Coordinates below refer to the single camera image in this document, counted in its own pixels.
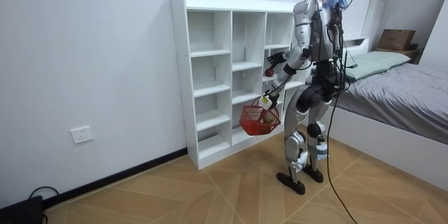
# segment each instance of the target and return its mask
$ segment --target black baseboard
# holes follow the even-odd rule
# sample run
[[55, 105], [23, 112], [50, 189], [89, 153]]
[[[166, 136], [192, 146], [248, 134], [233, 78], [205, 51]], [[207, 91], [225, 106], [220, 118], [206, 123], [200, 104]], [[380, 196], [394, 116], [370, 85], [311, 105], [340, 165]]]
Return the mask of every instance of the black baseboard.
[[164, 155], [162, 157], [156, 158], [154, 160], [145, 162], [143, 164], [139, 164], [135, 167], [129, 168], [125, 171], [118, 172], [117, 174], [107, 176], [106, 178], [101, 178], [97, 181], [91, 182], [87, 185], [80, 186], [70, 191], [63, 192], [54, 197], [45, 199], [43, 201], [43, 210], [49, 209], [57, 204], [63, 203], [67, 200], [73, 199], [75, 197], [79, 197], [88, 192], [92, 192], [93, 190], [100, 189], [104, 186], [110, 185], [112, 183], [118, 182], [120, 180], [126, 179], [135, 174], [139, 174], [140, 172], [144, 172], [148, 169], [154, 168], [158, 165], [166, 163], [168, 161], [179, 158], [183, 155], [187, 154], [187, 148], [183, 148], [181, 150], [174, 151], [173, 153]]

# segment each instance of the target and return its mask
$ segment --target robot leg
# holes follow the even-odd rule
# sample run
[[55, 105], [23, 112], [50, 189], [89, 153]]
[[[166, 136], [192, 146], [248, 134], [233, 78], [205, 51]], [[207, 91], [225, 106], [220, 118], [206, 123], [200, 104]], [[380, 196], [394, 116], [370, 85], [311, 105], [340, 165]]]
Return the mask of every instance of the robot leg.
[[305, 148], [306, 137], [298, 131], [298, 127], [307, 117], [308, 109], [298, 106], [298, 101], [308, 87], [308, 85], [302, 85], [298, 88], [286, 110], [285, 158], [288, 164], [289, 175], [278, 173], [276, 176], [282, 184], [293, 189], [299, 195], [305, 194], [305, 185], [299, 181], [298, 173], [307, 164], [308, 151]]
[[328, 145], [324, 139], [326, 128], [320, 120], [327, 112], [330, 104], [331, 100], [321, 101], [318, 106], [311, 108], [309, 112], [309, 124], [307, 127], [309, 164], [303, 169], [303, 172], [310, 175], [318, 183], [323, 182], [323, 175], [317, 169], [317, 161], [325, 159], [328, 152]]

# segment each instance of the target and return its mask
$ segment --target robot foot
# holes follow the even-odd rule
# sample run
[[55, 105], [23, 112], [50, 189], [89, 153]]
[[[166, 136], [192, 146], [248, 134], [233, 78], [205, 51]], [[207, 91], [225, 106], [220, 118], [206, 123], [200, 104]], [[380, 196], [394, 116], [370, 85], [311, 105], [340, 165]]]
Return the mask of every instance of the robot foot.
[[302, 171], [306, 174], [308, 174], [310, 177], [314, 179], [317, 183], [323, 183], [323, 174], [316, 169], [316, 171], [313, 170], [313, 167], [311, 165], [307, 164], [305, 168], [302, 169]]
[[297, 194], [299, 195], [305, 194], [305, 185], [302, 184], [302, 182], [300, 181], [298, 181], [298, 183], [294, 183], [289, 175], [279, 172], [277, 174], [277, 179], [285, 186], [288, 186], [289, 188], [293, 189], [293, 191], [295, 191]]

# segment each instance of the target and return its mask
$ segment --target humanoid robot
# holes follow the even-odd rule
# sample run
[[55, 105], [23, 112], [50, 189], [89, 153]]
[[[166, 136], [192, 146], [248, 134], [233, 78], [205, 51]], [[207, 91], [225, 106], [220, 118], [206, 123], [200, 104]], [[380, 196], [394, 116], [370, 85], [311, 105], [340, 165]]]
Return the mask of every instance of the humanoid robot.
[[[272, 102], [271, 108], [277, 105], [279, 94], [291, 77], [311, 66], [304, 66], [305, 62], [309, 60], [316, 65], [311, 83], [301, 85], [288, 105], [284, 148], [289, 174], [276, 175], [280, 182], [300, 195], [305, 194], [305, 186], [299, 180], [299, 171], [304, 171], [318, 183], [323, 182], [317, 161], [327, 157], [328, 148], [324, 140], [326, 127], [321, 119], [332, 98], [344, 89], [343, 66], [334, 62], [339, 60], [342, 63], [342, 10], [346, 7], [340, 3], [329, 6], [326, 0], [297, 3], [293, 10], [297, 45], [287, 52], [268, 57], [271, 67], [267, 74], [278, 64], [285, 63], [271, 90], [265, 93]], [[309, 116], [308, 139], [298, 130], [306, 116]]]

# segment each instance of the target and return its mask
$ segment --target herringbone floor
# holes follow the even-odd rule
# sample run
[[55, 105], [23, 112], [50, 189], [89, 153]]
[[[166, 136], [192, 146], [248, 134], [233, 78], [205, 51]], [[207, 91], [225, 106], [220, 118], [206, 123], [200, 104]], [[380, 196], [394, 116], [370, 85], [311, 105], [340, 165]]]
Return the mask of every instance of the herringbone floor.
[[[317, 184], [303, 174], [299, 196], [276, 180], [285, 169], [279, 134], [201, 171], [182, 157], [47, 215], [50, 224], [351, 223], [326, 176]], [[448, 223], [448, 192], [338, 141], [330, 142], [330, 172], [359, 224]]]

